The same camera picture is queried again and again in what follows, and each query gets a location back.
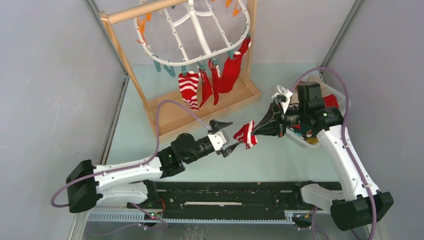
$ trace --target light blue tabletop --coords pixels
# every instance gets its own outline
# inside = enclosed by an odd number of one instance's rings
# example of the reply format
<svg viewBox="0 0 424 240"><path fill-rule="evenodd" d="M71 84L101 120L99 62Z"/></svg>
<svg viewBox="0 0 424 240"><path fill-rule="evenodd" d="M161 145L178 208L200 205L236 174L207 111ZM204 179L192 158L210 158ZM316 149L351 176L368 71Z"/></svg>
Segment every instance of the light blue tabletop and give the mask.
<svg viewBox="0 0 424 240"><path fill-rule="evenodd" d="M233 136L248 121L258 123L271 102L268 90L272 85L291 87L314 64L254 64L251 80L262 93L262 99L246 108L219 118L221 122L234 122L227 127ZM177 79L164 70L156 72L154 66L135 66L134 72L148 99L177 89ZM199 127L191 132L195 139L207 132ZM161 142L159 150L169 146ZM116 131L110 149L108 164L135 161L150 156L156 139L140 97L129 83ZM330 157L322 146L307 148L289 135L282 138L258 136L258 144L246 150L242 145L227 158L210 154L186 165L186 171L162 181L181 182L274 182L274 181L338 181Z"/></svg>

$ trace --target laundry basket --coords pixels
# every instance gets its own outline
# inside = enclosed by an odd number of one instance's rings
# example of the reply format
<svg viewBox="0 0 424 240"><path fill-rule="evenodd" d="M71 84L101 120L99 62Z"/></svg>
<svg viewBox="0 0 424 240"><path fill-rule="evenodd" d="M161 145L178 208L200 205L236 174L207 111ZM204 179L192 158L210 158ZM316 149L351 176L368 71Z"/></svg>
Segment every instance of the laundry basket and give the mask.
<svg viewBox="0 0 424 240"><path fill-rule="evenodd" d="M345 97L345 95L343 95L343 93L337 91L336 89L332 88L331 86L329 86L325 83L323 83L323 84L327 87L327 90L329 90L335 96L335 98L337 99L337 102L338 102L338 109L340 110L341 114L343 116L345 116L345 111L346 111L346 97ZM290 130L289 128L287 128L286 133L288 135L292 136L297 141L301 142L302 144L305 144L306 146L308 146L310 148L318 148L319 146L321 146L321 143L310 144L309 142L305 141L297 133Z"/></svg>

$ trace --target wooden beam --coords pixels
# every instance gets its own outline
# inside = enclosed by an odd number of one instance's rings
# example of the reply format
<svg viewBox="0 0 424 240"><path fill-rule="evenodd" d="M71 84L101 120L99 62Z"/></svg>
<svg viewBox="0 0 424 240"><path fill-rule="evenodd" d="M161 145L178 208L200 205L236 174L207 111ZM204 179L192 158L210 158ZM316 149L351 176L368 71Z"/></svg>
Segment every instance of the wooden beam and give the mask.
<svg viewBox="0 0 424 240"><path fill-rule="evenodd" d="M106 29L107 34L109 35L110 41L112 42L113 46L115 47L115 49L116 49L116 51L119 55L119 58L121 59L121 61L123 63L125 70L127 71L129 77L132 80L132 83L135 86L135 89L138 92L138 95L140 95L141 101L143 102L144 110L145 110L147 117L150 121L151 127L153 129L155 129L155 124L154 124L155 122L154 122L152 110L149 107L149 101L147 100L147 98L146 98L146 96L145 96L145 94L142 90L142 87L140 86L140 83L137 80L136 75L134 74L133 69L130 66L130 63L128 62L127 56L125 55L124 50L122 49L121 44L118 41L118 38L117 38L117 36L114 32L114 29L112 28L112 25L109 22L108 16L105 14L104 11L99 12L98 15L100 16L101 22L103 23L104 28Z"/></svg>
<svg viewBox="0 0 424 240"><path fill-rule="evenodd" d="M258 0L247 0L247 12L250 16L249 32L251 33L251 42L249 51L243 57L243 64L241 65L240 78L245 88L249 88L251 81L251 70L252 70L252 56L253 56L253 45L255 44L255 26L256 26L256 10L258 7Z"/></svg>
<svg viewBox="0 0 424 240"><path fill-rule="evenodd" d="M128 19L133 19L138 16L148 14L151 12L156 12L161 9L166 9L177 4L182 4L187 2L187 0L156 0L143 5L135 6L128 8L122 11L118 11L112 14L109 14L109 23L117 24Z"/></svg>

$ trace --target wooden stand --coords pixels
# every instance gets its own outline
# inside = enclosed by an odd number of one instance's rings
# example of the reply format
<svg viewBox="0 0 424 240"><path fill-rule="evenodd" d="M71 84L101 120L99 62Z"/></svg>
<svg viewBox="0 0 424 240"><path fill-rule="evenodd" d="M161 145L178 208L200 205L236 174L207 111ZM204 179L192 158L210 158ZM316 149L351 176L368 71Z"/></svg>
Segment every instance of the wooden stand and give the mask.
<svg viewBox="0 0 424 240"><path fill-rule="evenodd" d="M109 35L110 41L115 47L120 59L122 60L125 70L128 72L128 75L131 78L132 83L134 84L135 89L137 90L142 100L144 110L147 114L148 120L153 131L156 130L155 114L159 103L163 100L174 100L181 104L184 104L181 97L181 93L179 90L176 90L174 92L159 96L155 99L147 100L139 84L139 81L137 80L136 75L134 74L133 69L131 68L130 63L128 62L127 56L125 55L124 50L122 49L121 44L118 41L118 38L112 28L112 25L184 2L187 2L187 0L156 0L110 15L106 15L103 11L99 12L101 22L103 23ZM249 12L250 16L249 31L251 32L252 43L254 43L255 37L256 10L257 0L247 0L247 11ZM204 121L207 121L212 118L222 117L241 108L247 107L248 105L258 101L261 98L261 93L258 91L256 86L251 83L250 80L252 51L253 44L250 46L250 49L247 54L243 57L243 65L241 68L240 77L235 83L233 90L230 93L220 94L219 103L217 105L213 105L213 101L210 99L202 106L199 111L193 111L199 118ZM164 104L161 107L159 116L159 137L161 140L188 131L189 129L196 127L196 125L199 126L199 124L197 124L197 121L190 114L188 114L183 109L176 107L173 104Z"/></svg>

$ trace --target red sock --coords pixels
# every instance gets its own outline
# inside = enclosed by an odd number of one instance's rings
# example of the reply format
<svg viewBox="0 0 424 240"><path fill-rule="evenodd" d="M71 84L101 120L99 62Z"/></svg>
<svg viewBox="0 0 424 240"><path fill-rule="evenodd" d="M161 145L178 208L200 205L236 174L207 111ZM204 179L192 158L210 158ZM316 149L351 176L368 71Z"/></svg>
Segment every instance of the red sock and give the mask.
<svg viewBox="0 0 424 240"><path fill-rule="evenodd" d="M190 109L199 110L197 96L199 73L189 71L185 76L180 73L178 75L178 85L185 105Z"/></svg>
<svg viewBox="0 0 424 240"><path fill-rule="evenodd" d="M217 105L220 100L221 78L218 65L214 65L209 59L209 69L212 72L213 105Z"/></svg>
<svg viewBox="0 0 424 240"><path fill-rule="evenodd" d="M210 96L212 96L212 85L209 82L208 75L202 69L199 69L200 77L201 77L201 103L199 108L206 103Z"/></svg>
<svg viewBox="0 0 424 240"><path fill-rule="evenodd" d="M255 129L255 122L250 121L244 124L241 129L234 134L233 138L239 142L246 144L246 149L250 149L258 143L258 139L255 135L252 135L252 131Z"/></svg>
<svg viewBox="0 0 424 240"><path fill-rule="evenodd" d="M221 87L219 89L220 94L226 94L233 90L233 86L236 83L237 78L239 78L240 71L242 70L243 56L247 53L251 44L251 38L245 38L238 51L234 52L233 59L228 57L225 61L221 78Z"/></svg>

